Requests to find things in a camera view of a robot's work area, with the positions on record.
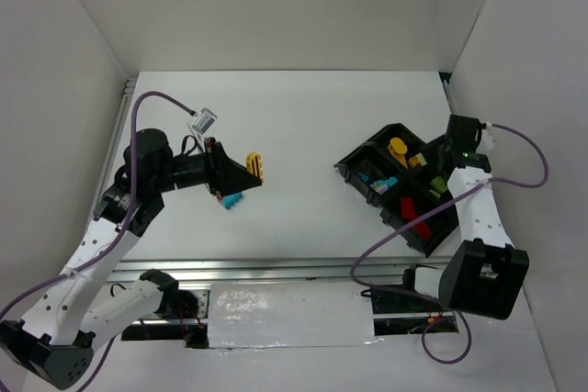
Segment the orange 2x4 brick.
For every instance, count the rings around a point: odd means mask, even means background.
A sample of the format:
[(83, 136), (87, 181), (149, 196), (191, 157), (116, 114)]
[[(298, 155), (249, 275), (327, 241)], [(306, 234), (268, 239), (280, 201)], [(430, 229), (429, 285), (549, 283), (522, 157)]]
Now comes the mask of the orange 2x4 brick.
[(264, 181), (262, 159), (258, 152), (252, 151), (247, 155), (246, 167), (250, 174), (258, 178), (260, 181)]

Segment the red curved brick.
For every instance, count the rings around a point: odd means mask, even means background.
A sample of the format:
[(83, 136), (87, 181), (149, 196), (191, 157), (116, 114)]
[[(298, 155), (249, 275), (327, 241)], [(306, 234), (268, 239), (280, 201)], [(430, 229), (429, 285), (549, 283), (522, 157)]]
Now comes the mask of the red curved brick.
[(400, 211), (403, 219), (412, 221), (418, 218), (413, 199), (410, 196), (400, 198)]

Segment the red arch lego brick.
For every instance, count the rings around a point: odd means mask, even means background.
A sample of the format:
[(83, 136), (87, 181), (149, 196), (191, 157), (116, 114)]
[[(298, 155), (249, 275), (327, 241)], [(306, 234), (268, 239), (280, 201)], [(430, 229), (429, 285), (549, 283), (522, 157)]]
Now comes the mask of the red arch lego brick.
[(416, 224), (413, 231), (421, 241), (429, 241), (433, 237), (433, 232), (426, 222)]

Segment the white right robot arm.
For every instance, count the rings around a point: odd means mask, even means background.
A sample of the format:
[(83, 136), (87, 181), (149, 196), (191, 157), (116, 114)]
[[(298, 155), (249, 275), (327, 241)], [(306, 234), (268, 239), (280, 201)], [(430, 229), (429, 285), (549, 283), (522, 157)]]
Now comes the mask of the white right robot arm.
[(492, 168), (488, 157), (476, 152), (484, 129), (476, 118), (449, 118), (438, 153), (448, 190), (458, 201), (461, 244), (445, 269), (416, 267), (413, 290), (442, 308), (504, 320), (522, 288), (529, 257), (505, 232), (492, 191)]

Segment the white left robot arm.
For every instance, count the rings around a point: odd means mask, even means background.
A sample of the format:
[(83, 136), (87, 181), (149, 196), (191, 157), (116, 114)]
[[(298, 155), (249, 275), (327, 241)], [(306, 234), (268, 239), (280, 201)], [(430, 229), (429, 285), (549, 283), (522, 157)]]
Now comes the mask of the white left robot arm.
[(120, 294), (94, 300), (122, 258), (164, 209), (163, 194), (205, 185), (232, 196), (263, 183), (259, 159), (241, 165), (222, 144), (175, 155), (163, 131), (137, 132), (123, 153), (114, 183), (99, 200), (80, 245), (37, 304), (18, 320), (2, 320), (1, 347), (17, 364), (59, 390), (75, 385), (95, 352), (137, 319), (181, 319), (198, 298), (161, 270), (148, 270)]

